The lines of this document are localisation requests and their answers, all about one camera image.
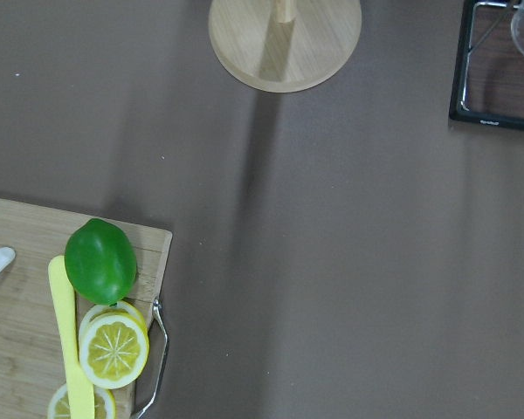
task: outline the wooden stand base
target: wooden stand base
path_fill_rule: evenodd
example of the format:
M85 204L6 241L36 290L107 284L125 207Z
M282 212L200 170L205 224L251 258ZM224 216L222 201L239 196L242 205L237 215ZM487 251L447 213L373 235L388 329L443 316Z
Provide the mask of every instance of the wooden stand base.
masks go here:
M359 0L299 0L293 20L284 23L274 5L213 0L211 44L235 78L267 92L297 92L329 79L348 61L361 32Z

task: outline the black tray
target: black tray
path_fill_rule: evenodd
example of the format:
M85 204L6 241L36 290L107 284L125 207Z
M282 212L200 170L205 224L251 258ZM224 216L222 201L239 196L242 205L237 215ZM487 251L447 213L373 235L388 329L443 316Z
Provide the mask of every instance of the black tray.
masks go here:
M512 40L513 13L507 2L465 1L451 119L524 130L524 56Z

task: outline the wooden pole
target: wooden pole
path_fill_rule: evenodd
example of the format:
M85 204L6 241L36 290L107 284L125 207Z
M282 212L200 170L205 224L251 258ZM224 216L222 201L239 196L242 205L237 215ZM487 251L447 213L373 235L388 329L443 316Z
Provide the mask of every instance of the wooden pole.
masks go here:
M280 24L288 24L297 14L296 0L273 0L275 19Z

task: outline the brown table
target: brown table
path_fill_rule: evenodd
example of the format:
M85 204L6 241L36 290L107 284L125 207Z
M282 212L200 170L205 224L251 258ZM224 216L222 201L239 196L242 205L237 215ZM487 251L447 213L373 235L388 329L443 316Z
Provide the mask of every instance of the brown table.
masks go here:
M524 418L524 132L448 120L461 2L362 1L287 95L209 6L0 2L0 197L174 233L148 417Z

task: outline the brown surface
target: brown surface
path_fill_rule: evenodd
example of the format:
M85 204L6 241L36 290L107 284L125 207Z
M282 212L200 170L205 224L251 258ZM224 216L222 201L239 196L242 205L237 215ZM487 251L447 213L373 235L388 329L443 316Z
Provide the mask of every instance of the brown surface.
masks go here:
M478 6L472 45L500 15L501 7ZM474 112L524 119L524 56L513 43L508 15L470 58L466 106Z
M270 94L210 1L0 1L0 196L175 232L147 419L524 419L524 132L448 119L460 0L361 3Z
M58 387L66 382L52 297L49 261L90 216L0 200L0 247L16 259L0 275L0 417L46 416ZM151 302L159 294L171 234L113 222L128 235L138 259L138 278L129 301L151 323ZM78 297L79 318L91 304ZM134 384L113 391L117 419L134 408Z

